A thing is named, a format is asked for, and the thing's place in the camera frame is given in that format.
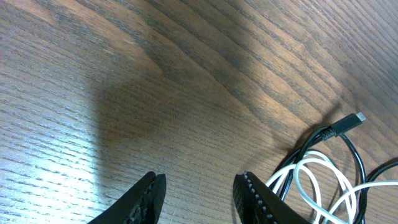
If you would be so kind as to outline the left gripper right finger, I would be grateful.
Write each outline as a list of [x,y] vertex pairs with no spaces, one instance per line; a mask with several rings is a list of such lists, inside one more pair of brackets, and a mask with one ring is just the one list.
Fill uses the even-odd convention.
[[242,224],[309,224],[252,172],[235,175],[233,199]]

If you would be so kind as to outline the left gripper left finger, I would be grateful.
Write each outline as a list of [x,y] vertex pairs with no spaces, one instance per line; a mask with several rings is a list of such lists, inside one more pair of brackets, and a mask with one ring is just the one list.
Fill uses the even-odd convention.
[[157,224],[166,190],[166,175],[150,171],[89,224]]

